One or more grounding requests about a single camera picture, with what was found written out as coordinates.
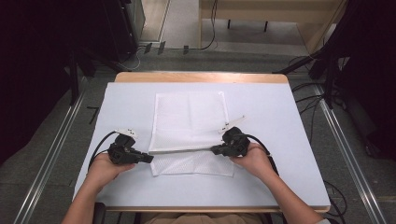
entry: wooden table edge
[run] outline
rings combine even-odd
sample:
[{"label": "wooden table edge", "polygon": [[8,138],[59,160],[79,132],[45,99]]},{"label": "wooden table edge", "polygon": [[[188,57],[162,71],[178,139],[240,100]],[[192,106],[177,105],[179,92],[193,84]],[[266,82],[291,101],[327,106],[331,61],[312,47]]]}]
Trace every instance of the wooden table edge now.
[{"label": "wooden table edge", "polygon": [[227,72],[121,72],[115,82],[289,83],[282,74]]},{"label": "wooden table edge", "polygon": [[[312,208],[318,213],[326,213],[330,210],[330,206],[312,206]],[[166,212],[178,212],[178,213],[279,213],[282,212],[279,207],[260,207],[260,206],[249,206],[249,207],[227,207],[227,206],[206,206],[206,207],[194,207],[194,206],[109,206],[106,208],[107,211],[113,212],[155,212],[155,213],[166,213]]]}]

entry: white cloth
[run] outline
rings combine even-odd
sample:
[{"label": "white cloth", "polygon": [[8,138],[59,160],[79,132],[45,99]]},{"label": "white cloth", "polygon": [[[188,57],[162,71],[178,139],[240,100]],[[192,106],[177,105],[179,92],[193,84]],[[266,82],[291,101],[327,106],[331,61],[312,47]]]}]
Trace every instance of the white cloth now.
[{"label": "white cloth", "polygon": [[[152,137],[148,153],[210,148],[222,144],[218,133],[228,122],[222,91],[156,94]],[[229,158],[211,151],[155,155],[154,175],[233,175]]]}]

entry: white table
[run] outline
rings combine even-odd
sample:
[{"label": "white table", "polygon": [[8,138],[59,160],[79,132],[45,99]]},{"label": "white table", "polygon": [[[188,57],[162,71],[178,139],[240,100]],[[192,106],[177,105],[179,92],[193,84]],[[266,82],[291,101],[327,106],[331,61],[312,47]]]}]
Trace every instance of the white table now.
[{"label": "white table", "polygon": [[[138,132],[134,148],[148,151],[155,94],[224,91],[229,118],[247,118],[238,127],[264,142],[282,179],[308,205],[328,211],[330,202],[302,121],[283,75],[229,73],[121,73],[108,83],[92,142],[76,184],[85,178],[99,141],[117,128]],[[116,134],[99,149],[107,149]],[[107,210],[135,212],[278,212],[269,189],[240,167],[234,176],[151,174],[149,164],[118,176],[97,197]]]}]

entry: black cable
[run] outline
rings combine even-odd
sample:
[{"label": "black cable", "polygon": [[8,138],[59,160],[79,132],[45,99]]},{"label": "black cable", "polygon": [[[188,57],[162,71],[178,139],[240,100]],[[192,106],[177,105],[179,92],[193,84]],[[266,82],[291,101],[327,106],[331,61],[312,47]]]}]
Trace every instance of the black cable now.
[{"label": "black cable", "polygon": [[315,111],[317,110],[317,106],[319,105],[320,100],[315,103],[314,111],[312,112],[312,118],[311,118],[311,134],[309,135],[309,145],[312,144],[312,138],[314,137],[314,117],[315,117]]},{"label": "black cable", "polygon": [[257,137],[255,137],[255,136],[253,136],[253,135],[250,135],[250,134],[245,134],[245,133],[240,133],[240,134],[236,134],[236,135],[245,136],[245,137],[248,137],[248,138],[253,139],[253,140],[256,141],[257,143],[259,143],[259,145],[262,146],[262,148],[264,148],[264,152],[265,152],[265,154],[266,154],[267,156],[271,156],[270,151],[267,149],[267,147],[266,147],[266,146],[260,141],[260,139],[258,139]]},{"label": "black cable", "polygon": [[308,109],[310,109],[310,108],[313,108],[315,105],[312,105],[313,103],[317,103],[317,102],[319,102],[320,100],[322,100],[323,99],[323,95],[321,96],[321,97],[319,97],[318,99],[315,99],[315,100],[313,100],[311,103],[309,103],[306,107],[305,107],[305,109],[303,109],[302,111],[300,111],[300,115],[302,115],[305,111],[307,111]]},{"label": "black cable", "polygon": [[119,212],[119,217],[117,218],[117,224],[120,224],[122,217],[122,212]]},{"label": "black cable", "polygon": [[[289,61],[289,66],[290,66],[291,62],[293,62],[294,60],[299,59],[299,58],[303,58],[303,57],[306,57],[306,56],[297,56],[297,57],[295,57],[295,58],[292,58],[292,59]],[[309,72],[309,68],[306,66],[306,64],[304,64],[304,67],[305,67],[306,71]]]},{"label": "black cable", "polygon": [[296,100],[295,103],[297,104],[297,103],[300,103],[301,101],[309,100],[309,99],[311,99],[311,98],[319,98],[319,97],[321,97],[321,96],[322,96],[322,95],[307,96],[307,97],[302,98],[302,99],[300,99],[300,100]]},{"label": "black cable", "polygon": [[303,87],[312,86],[312,85],[323,85],[323,83],[317,83],[317,82],[303,83],[303,84],[300,84],[298,86],[295,86],[293,89],[291,89],[291,92],[295,92],[295,91],[297,91],[299,89],[302,89]]},{"label": "black cable", "polygon": [[330,216],[333,216],[333,217],[339,217],[340,215],[343,216],[347,212],[347,199],[346,199],[346,197],[344,196],[343,192],[341,192],[341,190],[338,189],[335,185],[329,183],[326,180],[323,180],[323,182],[328,184],[328,185],[330,185],[330,186],[332,186],[332,188],[335,189],[341,195],[341,197],[343,198],[344,204],[346,205],[346,208],[344,209],[344,211],[340,212],[338,215],[332,214],[330,212],[327,212],[327,214],[329,214]]},{"label": "black cable", "polygon": [[338,208],[337,204],[335,204],[335,202],[334,202],[334,201],[332,200],[332,198],[330,198],[330,197],[329,197],[329,200],[330,200],[330,204],[334,207],[335,211],[339,214],[338,217],[341,218],[341,222],[342,222],[343,224],[346,224],[346,221],[344,220],[344,216],[341,215],[340,209]]},{"label": "black cable", "polygon": [[211,12],[211,16],[210,16],[210,20],[212,22],[212,30],[213,30],[213,36],[212,36],[212,40],[210,41],[210,43],[204,47],[204,48],[200,48],[200,49],[189,49],[189,50],[204,50],[204,49],[208,49],[213,42],[215,41],[216,38],[216,29],[215,29],[215,22],[216,22],[216,14],[218,11],[218,1],[219,0],[215,0],[213,3],[213,7],[212,7],[212,12]]},{"label": "black cable", "polygon": [[115,131],[113,131],[113,132],[111,132],[111,133],[108,133],[108,134],[102,139],[102,141],[100,141],[100,143],[99,143],[98,146],[96,147],[95,151],[92,153],[91,160],[90,160],[90,164],[88,165],[88,169],[90,169],[90,167],[91,167],[91,165],[92,165],[92,163],[93,163],[93,160],[95,160],[96,156],[100,154],[100,153],[98,153],[98,154],[96,155],[96,152],[98,151],[99,147],[100,147],[100,146],[106,141],[106,139],[107,139],[111,134],[113,134],[113,133],[115,133]]},{"label": "black cable", "polygon": [[99,152],[99,153],[97,153],[94,157],[93,157],[93,160],[95,160],[96,159],[96,157],[97,156],[99,156],[99,154],[102,154],[102,153],[104,153],[104,152],[106,152],[106,151],[108,151],[108,149],[106,149],[106,150],[103,150],[103,151],[101,151],[101,152]]}]

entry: forearm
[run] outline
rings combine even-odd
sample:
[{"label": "forearm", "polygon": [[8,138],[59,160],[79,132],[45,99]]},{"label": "forearm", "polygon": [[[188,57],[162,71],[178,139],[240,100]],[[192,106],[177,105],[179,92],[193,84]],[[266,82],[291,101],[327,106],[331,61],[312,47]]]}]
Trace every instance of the forearm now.
[{"label": "forearm", "polygon": [[99,189],[93,189],[83,184],[64,217],[63,224],[89,223],[92,224],[93,209]]},{"label": "forearm", "polygon": [[317,223],[323,219],[314,209],[303,202],[275,173],[261,176],[260,180],[271,190],[288,223]]}]

